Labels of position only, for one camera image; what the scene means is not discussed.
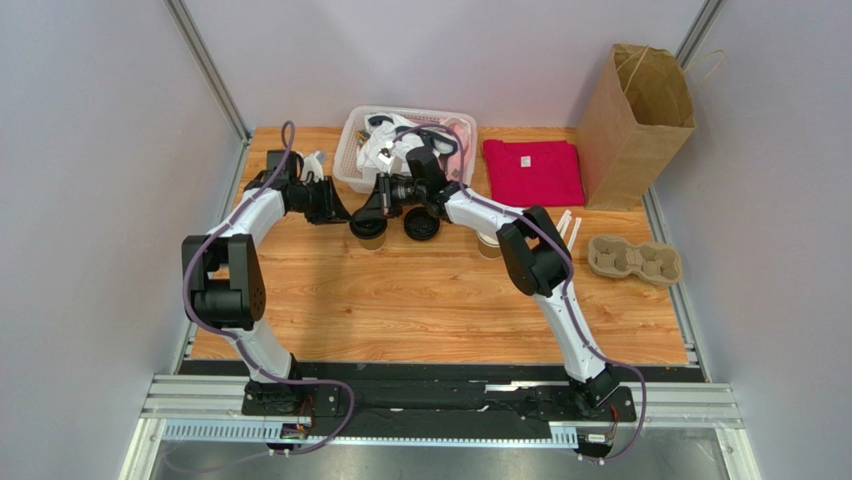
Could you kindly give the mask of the black coffee cup lid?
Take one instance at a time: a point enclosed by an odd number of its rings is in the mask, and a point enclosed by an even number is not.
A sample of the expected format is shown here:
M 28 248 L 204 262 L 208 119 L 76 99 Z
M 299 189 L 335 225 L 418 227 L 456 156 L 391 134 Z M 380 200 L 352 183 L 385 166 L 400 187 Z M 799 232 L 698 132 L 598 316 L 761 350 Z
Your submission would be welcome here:
M 385 219 L 352 220 L 349 223 L 351 233 L 361 241 L 382 238 L 387 230 L 388 221 Z

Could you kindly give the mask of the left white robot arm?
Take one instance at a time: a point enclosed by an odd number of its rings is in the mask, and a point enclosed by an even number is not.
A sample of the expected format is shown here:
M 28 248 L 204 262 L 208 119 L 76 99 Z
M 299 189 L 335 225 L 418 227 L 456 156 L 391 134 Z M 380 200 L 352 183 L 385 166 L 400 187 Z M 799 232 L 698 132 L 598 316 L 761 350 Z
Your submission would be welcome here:
M 267 167 L 245 187 L 235 209 L 204 235 L 181 246 L 182 296 L 189 319 L 224 338 L 249 370 L 244 412 L 295 415 L 308 404 L 310 385 L 294 355 L 265 318 L 267 294 L 257 247 L 288 213 L 313 225 L 342 224 L 350 215 L 318 150 L 302 156 L 289 150 L 267 155 Z

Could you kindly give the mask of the brown paper bag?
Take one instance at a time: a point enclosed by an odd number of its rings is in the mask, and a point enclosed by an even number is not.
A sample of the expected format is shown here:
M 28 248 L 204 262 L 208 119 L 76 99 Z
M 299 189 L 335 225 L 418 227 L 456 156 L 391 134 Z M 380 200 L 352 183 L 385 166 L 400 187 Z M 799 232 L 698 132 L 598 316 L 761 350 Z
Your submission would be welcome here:
M 696 128 L 696 89 L 665 49 L 611 47 L 576 129 L 588 209 L 638 206 Z

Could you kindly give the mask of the brown cardboard cup carrier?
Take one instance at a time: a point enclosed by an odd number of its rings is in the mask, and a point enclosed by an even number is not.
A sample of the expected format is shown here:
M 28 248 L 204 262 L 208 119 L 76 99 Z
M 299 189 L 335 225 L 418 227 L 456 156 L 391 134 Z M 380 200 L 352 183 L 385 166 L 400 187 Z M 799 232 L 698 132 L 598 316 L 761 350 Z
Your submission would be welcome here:
M 652 285 L 669 287 L 683 277 L 679 252 L 666 243 L 632 244 L 621 236 L 596 235 L 588 242 L 587 261 L 595 274 L 612 279 L 635 276 Z

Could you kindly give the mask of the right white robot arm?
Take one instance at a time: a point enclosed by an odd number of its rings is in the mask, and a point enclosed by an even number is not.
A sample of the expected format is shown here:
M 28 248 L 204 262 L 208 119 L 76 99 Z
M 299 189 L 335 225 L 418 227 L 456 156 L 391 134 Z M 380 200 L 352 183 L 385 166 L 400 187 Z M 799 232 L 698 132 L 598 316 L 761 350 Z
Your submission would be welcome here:
M 519 209 L 450 181 L 437 157 L 424 147 L 407 155 L 410 175 L 379 173 L 365 204 L 352 216 L 359 239 L 382 233 L 388 219 L 405 206 L 417 206 L 436 221 L 468 227 L 498 243 L 514 286 L 531 297 L 545 315 L 571 381 L 569 404 L 589 417 L 615 392 L 618 383 L 593 338 L 579 305 L 569 250 L 547 211 Z

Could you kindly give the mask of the paper coffee cup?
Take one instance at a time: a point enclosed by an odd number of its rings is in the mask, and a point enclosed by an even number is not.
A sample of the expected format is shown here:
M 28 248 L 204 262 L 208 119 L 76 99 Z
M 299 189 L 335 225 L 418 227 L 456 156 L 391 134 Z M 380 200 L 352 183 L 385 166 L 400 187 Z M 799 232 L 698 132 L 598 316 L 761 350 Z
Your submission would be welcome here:
M 375 238 L 358 238 L 359 245 L 367 251 L 378 251 L 383 248 L 386 243 L 386 238 L 384 236 L 379 236 Z
M 489 235 L 477 233 L 478 251 L 480 255 L 488 260 L 496 260 L 502 256 L 499 241 Z

